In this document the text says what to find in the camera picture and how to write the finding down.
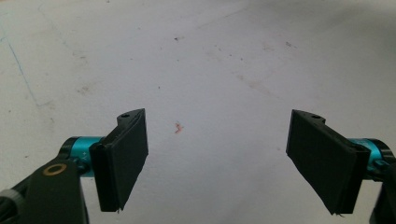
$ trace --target red stain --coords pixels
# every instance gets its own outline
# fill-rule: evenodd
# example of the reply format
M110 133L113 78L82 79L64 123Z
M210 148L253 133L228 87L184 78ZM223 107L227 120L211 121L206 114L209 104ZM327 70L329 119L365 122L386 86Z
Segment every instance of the red stain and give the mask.
M176 123L175 124L176 125L176 128L177 128L177 131L175 131L175 133L181 133L181 131L183 130L183 126L181 126L181 124L178 122L178 123Z

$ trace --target white floor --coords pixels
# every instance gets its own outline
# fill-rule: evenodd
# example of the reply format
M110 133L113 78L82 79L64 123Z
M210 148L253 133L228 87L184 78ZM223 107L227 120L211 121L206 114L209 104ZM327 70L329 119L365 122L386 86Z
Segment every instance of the white floor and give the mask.
M368 223L379 183L332 217L285 150L293 108L396 148L395 21L393 0L0 1L0 189L145 107L124 211L82 180L91 223Z

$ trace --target black plastic mount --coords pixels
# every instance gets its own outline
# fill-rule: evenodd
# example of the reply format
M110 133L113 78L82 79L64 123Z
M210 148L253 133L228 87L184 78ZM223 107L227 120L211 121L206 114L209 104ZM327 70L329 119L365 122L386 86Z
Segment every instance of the black plastic mount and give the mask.
M331 214L351 214L370 150L348 141L325 121L293 110L287 153Z
M103 212L124 208L149 154L145 110L124 113L117 122L107 137L90 147Z

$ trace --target white surface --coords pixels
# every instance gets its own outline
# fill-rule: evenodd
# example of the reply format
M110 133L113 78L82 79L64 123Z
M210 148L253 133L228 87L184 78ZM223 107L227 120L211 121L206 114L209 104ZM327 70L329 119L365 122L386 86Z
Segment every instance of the white surface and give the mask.
M0 189L145 107L124 211L82 180L92 223L368 223L380 184L332 217L285 148L293 108L396 147L395 21L393 0L0 1Z

